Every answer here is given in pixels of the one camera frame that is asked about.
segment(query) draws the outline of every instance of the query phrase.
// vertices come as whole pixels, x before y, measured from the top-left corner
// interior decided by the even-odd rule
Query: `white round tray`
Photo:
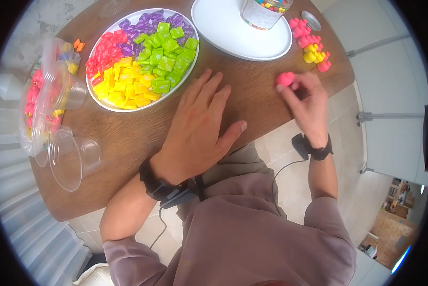
[[[191,18],[206,41],[237,58],[270,61],[285,55],[292,45],[287,20],[281,17],[267,31],[253,28],[241,18],[243,4],[244,0],[196,0]]]
[[[117,22],[115,22],[114,24],[112,24],[112,26],[110,26],[106,31],[104,31],[103,32],[103,34],[104,33],[106,33],[106,32],[114,32],[114,31],[116,31],[116,30],[119,30],[120,29],[120,27],[119,27],[119,23],[121,23],[123,20],[125,20],[125,19],[128,19],[128,20],[130,20],[131,21],[131,24],[132,25],[134,25],[134,24],[136,24],[137,23],[137,21],[139,20],[139,17],[143,14],[143,13],[153,13],[153,12],[155,12],[155,11],[158,11],[158,10],[161,10],[162,8],[151,8],[151,9],[145,9],[145,10],[140,10],[140,11],[137,11],[137,12],[134,12],[134,13],[131,13],[131,14],[129,14],[129,15],[127,15],[127,16],[125,16],[124,18],[122,18],[122,19],[120,19],[120,20],[118,20]],[[175,14],[175,13],[178,13],[178,12],[176,12],[176,11],[173,11],[173,10],[170,10],[170,9],[163,9],[164,10],[164,12],[163,12],[163,17],[165,17],[165,18],[168,18],[169,16],[171,16],[171,15],[173,15],[173,14]],[[187,23],[189,23],[193,28],[194,28],[194,30],[195,30],[195,35],[194,35],[194,38],[195,39],[197,39],[197,40],[199,40],[200,38],[199,38],[199,36],[198,36],[198,32],[196,31],[196,28],[195,28],[195,26],[193,25],[193,23],[187,18],[187,17],[185,17],[184,16],[184,20],[185,21],[187,21]],[[95,48],[96,48],[96,46],[98,45],[98,43],[100,42],[100,40],[101,40],[101,37],[97,40],[97,42],[95,43],[95,45],[93,46],[93,48],[92,48],[92,51],[90,52],[90,55],[89,55],[89,58],[95,53]],[[200,46],[198,45],[198,47],[197,47],[197,49],[196,49],[196,56],[195,56],[195,59],[193,60],[193,63],[191,63],[190,64],[190,66],[189,66],[189,68],[188,68],[188,70],[187,70],[187,72],[186,72],[186,74],[184,75],[184,77],[182,78],[182,80],[181,80],[181,82],[180,83],[178,83],[175,87],[172,87],[171,89],[170,89],[170,92],[169,93],[165,93],[165,94],[163,94],[162,96],[161,96],[161,98],[159,99],[159,100],[157,100],[157,101],[154,101],[154,102],[152,102],[152,103],[150,103],[150,104],[148,104],[148,105],[146,105],[146,106],[143,106],[143,107],[139,107],[139,108],[137,108],[137,109],[122,109],[122,108],[120,108],[120,107],[117,107],[117,106],[115,106],[114,104],[112,104],[111,102],[109,102],[107,99],[102,99],[102,100],[98,100],[98,97],[97,97],[97,95],[95,94],[95,92],[93,91],[93,85],[92,85],[92,80],[93,79],[89,79],[89,78],[87,78],[87,75],[85,75],[85,79],[86,79],[86,81],[87,81],[87,87],[88,87],[88,89],[89,89],[89,91],[90,91],[90,95],[92,96],[92,98],[99,104],[99,105],[101,105],[101,106],[103,106],[104,108],[106,108],[106,109],[108,109],[108,110],[110,110],[110,111],[115,111],[115,112],[134,112],[134,111],[139,111],[139,110],[142,110],[142,109],[145,109],[145,108],[148,108],[148,107],[151,107],[151,106],[154,106],[154,105],[156,105],[156,104],[158,104],[159,102],[162,102],[163,100],[165,100],[166,98],[168,98],[171,94],[173,94],[185,81],[186,81],[186,79],[188,78],[188,76],[190,75],[190,73],[192,72],[192,70],[193,70],[193,67],[195,66],[195,63],[196,63],[196,60],[198,59],[198,53],[199,53],[199,50],[200,50]]]

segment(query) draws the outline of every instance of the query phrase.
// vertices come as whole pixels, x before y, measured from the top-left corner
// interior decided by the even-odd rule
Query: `wooden table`
[[[114,22],[134,11],[154,7],[172,9],[190,18],[192,3],[193,0],[132,0],[119,14],[100,18],[99,11],[104,4],[100,0],[71,20],[57,37],[69,43],[77,38],[85,42],[84,50],[80,53],[82,60],[78,73],[78,77],[85,80],[85,62],[90,51],[103,31]],[[77,191],[70,193],[57,184],[49,165],[40,168],[34,158],[31,158],[37,185],[53,217],[58,221],[65,221],[106,207],[114,194],[137,174],[143,159],[156,152],[163,144],[187,83],[207,67],[213,73],[223,72],[221,86],[232,86],[221,132],[239,119],[246,120],[249,124],[232,149],[293,119],[274,91],[274,79],[281,72],[314,72],[319,75],[329,96],[353,83],[353,69],[341,42],[310,0],[296,0],[285,17],[300,17],[302,10],[314,14],[322,26],[322,31],[314,34],[320,35],[324,51],[331,54],[332,66],[325,73],[317,71],[315,64],[303,61],[303,50],[295,41],[284,57],[270,62],[253,62],[230,56],[201,39],[198,61],[190,77],[176,93],[160,104],[139,112],[119,113],[104,109],[88,95],[85,104],[79,109],[67,110],[63,125],[69,126],[77,136],[96,140],[102,149],[103,162],[94,174],[82,180]]]

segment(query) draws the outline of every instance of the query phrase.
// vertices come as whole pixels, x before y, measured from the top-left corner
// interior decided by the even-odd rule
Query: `jar label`
[[[277,13],[267,8],[264,8],[254,0],[249,0],[243,12],[243,17],[257,27],[269,29],[282,16],[282,13]]]

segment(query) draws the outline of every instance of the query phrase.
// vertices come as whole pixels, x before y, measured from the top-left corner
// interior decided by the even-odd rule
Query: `cable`
[[[157,240],[163,235],[163,232],[165,232],[166,228],[168,227],[165,223],[165,221],[163,221],[163,219],[161,218],[161,207],[160,210],[158,211],[158,217],[160,218],[161,222],[165,225],[165,228],[163,229],[163,231],[160,233],[160,235],[154,240],[154,242],[152,243],[152,245],[150,246],[150,249],[152,249],[152,247],[154,246],[154,244],[157,242]]]
[[[272,200],[273,200],[273,203],[274,203],[274,205],[276,206],[277,212],[279,213],[279,215],[280,215],[280,216],[282,216],[282,215],[281,215],[281,212],[280,212],[280,210],[279,210],[279,207],[277,206],[276,199],[274,198],[274,182],[276,181],[277,175],[279,175],[279,173],[280,173],[283,169],[285,169],[286,167],[290,166],[291,164],[294,164],[294,163],[300,163],[300,162],[304,162],[304,161],[306,161],[306,160],[295,161],[295,162],[292,162],[292,163],[290,163],[290,164],[286,164],[286,165],[285,165],[284,167],[282,167],[282,168],[278,171],[278,173],[274,176],[274,179],[273,179],[272,184],[271,184]],[[158,239],[163,235],[163,233],[165,232],[166,228],[168,227],[168,226],[166,225],[165,221],[161,218],[161,209],[162,209],[162,208],[160,208],[160,210],[158,211],[158,217],[160,218],[161,222],[165,225],[165,228],[164,228],[164,229],[163,229],[163,231],[160,233],[160,235],[159,235],[159,236],[154,240],[154,242],[153,242],[153,243],[152,243],[152,245],[150,246],[150,249],[152,249],[152,247],[154,246],[154,244],[155,244],[155,243],[157,242],[157,240],[158,240]]]
[[[280,216],[282,216],[282,214],[281,214],[281,212],[280,212],[280,210],[279,210],[279,207],[277,206],[276,199],[274,198],[274,182],[276,181],[277,175],[279,175],[279,173],[280,173],[283,169],[287,168],[287,167],[288,167],[288,166],[290,166],[291,164],[294,164],[294,163],[301,163],[301,162],[304,162],[304,161],[306,161],[306,160],[300,160],[300,161],[295,161],[295,162],[291,162],[291,163],[289,163],[289,164],[286,164],[286,165],[285,165],[284,167],[282,167],[282,168],[278,171],[278,173],[274,176],[274,179],[273,179],[273,181],[272,181],[272,183],[271,183],[272,201],[273,201],[274,205],[276,206],[277,212],[278,212],[278,214],[279,214]]]

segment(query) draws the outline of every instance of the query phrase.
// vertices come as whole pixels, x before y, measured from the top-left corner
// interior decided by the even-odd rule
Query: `left hand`
[[[205,70],[187,87],[161,151],[150,159],[155,176],[172,185],[202,174],[220,161],[247,128],[245,121],[238,121],[219,138],[231,86],[216,93],[223,74],[219,72],[210,79],[211,73]]]

